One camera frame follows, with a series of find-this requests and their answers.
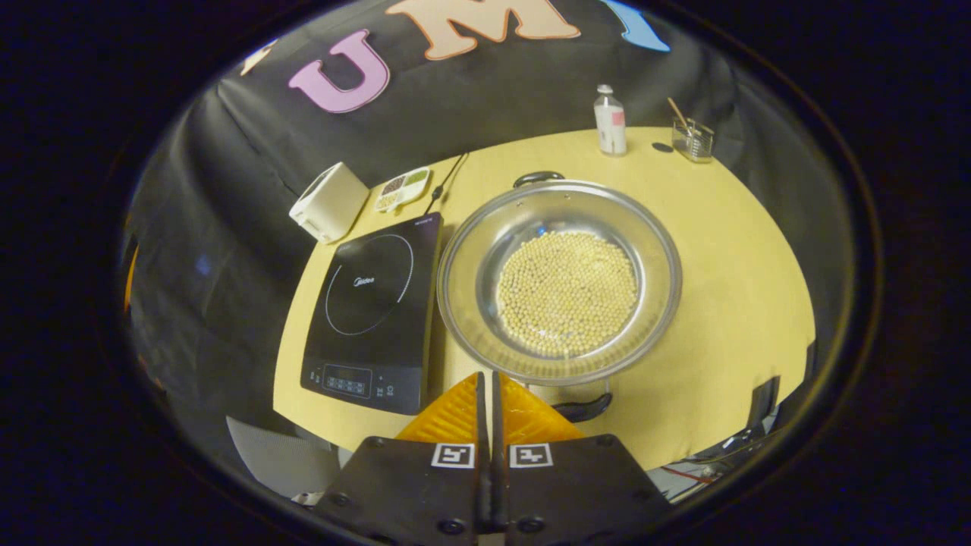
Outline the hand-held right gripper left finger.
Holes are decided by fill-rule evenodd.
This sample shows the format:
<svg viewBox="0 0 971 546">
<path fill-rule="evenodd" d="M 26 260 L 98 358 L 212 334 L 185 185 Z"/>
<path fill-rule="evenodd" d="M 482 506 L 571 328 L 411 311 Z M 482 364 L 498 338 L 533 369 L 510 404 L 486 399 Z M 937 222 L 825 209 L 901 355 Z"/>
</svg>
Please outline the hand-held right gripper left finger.
<svg viewBox="0 0 971 546">
<path fill-rule="evenodd" d="M 485 401 L 485 377 L 476 372 L 396 438 L 364 439 L 316 515 L 384 545 L 475 545 L 486 484 Z"/>
</svg>

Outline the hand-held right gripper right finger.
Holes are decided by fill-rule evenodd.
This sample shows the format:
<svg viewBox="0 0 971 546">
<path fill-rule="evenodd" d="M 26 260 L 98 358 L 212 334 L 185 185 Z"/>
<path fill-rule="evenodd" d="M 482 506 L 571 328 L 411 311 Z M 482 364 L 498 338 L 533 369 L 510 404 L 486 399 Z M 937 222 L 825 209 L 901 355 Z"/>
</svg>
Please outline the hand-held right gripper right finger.
<svg viewBox="0 0 971 546">
<path fill-rule="evenodd" d="M 610 394 L 551 405 L 505 374 L 492 380 L 492 528 L 506 545 L 634 543 L 672 511 L 620 438 L 578 428 Z"/>
</svg>

